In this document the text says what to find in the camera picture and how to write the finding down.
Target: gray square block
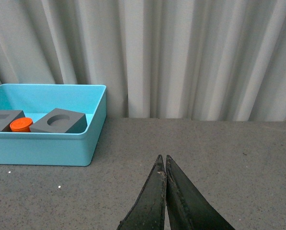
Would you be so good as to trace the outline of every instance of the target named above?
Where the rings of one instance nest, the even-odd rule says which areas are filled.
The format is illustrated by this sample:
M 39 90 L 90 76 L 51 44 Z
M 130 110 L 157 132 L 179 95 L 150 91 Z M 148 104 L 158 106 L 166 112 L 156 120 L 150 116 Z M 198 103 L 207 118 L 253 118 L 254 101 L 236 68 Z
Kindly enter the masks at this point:
M 87 127 L 85 114 L 54 109 L 30 126 L 36 133 L 82 133 Z
M 0 110 L 0 132 L 11 132 L 10 123 L 24 117 L 22 110 Z

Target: dark gray foam block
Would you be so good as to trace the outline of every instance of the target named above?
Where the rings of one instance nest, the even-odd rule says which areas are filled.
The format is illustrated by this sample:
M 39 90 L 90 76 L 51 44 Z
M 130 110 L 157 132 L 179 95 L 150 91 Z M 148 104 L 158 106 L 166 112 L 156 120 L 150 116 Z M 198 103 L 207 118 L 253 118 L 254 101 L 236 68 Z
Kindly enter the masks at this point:
M 30 126 L 36 133 L 82 133 L 87 127 L 85 114 L 54 109 Z
M 0 110 L 0 132 L 11 132 L 10 123 L 24 117 L 22 110 Z

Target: orange cap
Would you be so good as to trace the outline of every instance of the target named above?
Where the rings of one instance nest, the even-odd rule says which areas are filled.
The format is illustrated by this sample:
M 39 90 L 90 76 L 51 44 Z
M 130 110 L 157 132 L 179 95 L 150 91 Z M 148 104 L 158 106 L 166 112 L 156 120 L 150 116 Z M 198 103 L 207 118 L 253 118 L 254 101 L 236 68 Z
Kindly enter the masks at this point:
M 13 132 L 31 132 L 30 125 L 33 124 L 33 121 L 29 117 L 22 117 L 14 120 L 10 124 L 10 128 Z

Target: circular hole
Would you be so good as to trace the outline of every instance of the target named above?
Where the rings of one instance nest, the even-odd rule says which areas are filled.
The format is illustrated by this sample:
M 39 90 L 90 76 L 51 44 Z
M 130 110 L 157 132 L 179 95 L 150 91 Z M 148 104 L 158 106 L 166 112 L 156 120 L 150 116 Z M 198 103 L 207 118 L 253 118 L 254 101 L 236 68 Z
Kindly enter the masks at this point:
M 48 119 L 47 124 L 50 126 L 64 126 L 68 123 L 70 117 L 65 114 L 55 115 Z

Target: white curtain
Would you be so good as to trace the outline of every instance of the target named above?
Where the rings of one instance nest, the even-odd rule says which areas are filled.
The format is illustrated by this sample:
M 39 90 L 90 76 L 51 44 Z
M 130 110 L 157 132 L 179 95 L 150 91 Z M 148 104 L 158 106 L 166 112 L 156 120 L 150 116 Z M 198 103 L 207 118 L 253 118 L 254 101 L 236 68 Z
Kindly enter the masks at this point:
M 286 120 L 286 0 L 0 0 L 0 84 L 104 84 L 110 117 Z

